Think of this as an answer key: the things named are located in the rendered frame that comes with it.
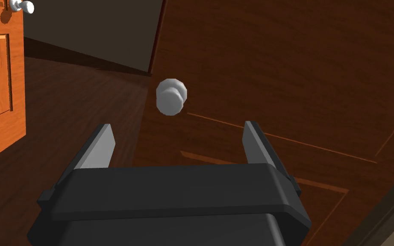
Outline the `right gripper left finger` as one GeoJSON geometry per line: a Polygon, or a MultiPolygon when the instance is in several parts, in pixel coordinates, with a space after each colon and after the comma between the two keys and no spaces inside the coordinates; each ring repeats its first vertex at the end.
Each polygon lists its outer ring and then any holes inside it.
{"type": "Polygon", "coordinates": [[[74,169],[108,168],[114,147],[115,139],[111,125],[98,125],[69,163],[56,185],[61,183],[74,169]]]}

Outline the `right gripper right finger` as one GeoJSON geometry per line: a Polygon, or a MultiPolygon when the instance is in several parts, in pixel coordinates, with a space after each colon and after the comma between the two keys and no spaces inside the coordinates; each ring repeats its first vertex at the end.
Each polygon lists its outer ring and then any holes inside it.
{"type": "Polygon", "coordinates": [[[301,195],[302,191],[297,181],[288,174],[284,164],[256,121],[245,122],[242,131],[242,145],[249,164],[267,163],[272,165],[291,182],[297,195],[301,195]]]}

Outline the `dark brown wooden door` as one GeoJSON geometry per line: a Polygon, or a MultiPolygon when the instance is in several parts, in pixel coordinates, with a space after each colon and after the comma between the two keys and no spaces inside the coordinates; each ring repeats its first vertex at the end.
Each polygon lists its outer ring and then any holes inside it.
{"type": "Polygon", "coordinates": [[[133,165],[244,164],[254,120],[302,188],[302,246],[365,242],[394,185],[394,0],[163,0],[151,71],[133,165]]]}

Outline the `grey round door knob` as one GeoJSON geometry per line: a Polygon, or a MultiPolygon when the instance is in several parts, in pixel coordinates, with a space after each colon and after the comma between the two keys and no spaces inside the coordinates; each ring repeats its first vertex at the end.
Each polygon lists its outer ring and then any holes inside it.
{"type": "Polygon", "coordinates": [[[157,86],[156,106],[163,115],[177,115],[186,100],[187,88],[177,79],[165,79],[157,86]]]}

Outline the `white door knob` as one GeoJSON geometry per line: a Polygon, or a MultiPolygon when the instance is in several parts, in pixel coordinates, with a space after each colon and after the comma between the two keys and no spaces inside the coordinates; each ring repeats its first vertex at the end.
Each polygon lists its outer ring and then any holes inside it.
{"type": "Polygon", "coordinates": [[[27,14],[32,14],[35,10],[34,4],[27,0],[9,0],[8,5],[14,12],[23,11],[27,14]]]}

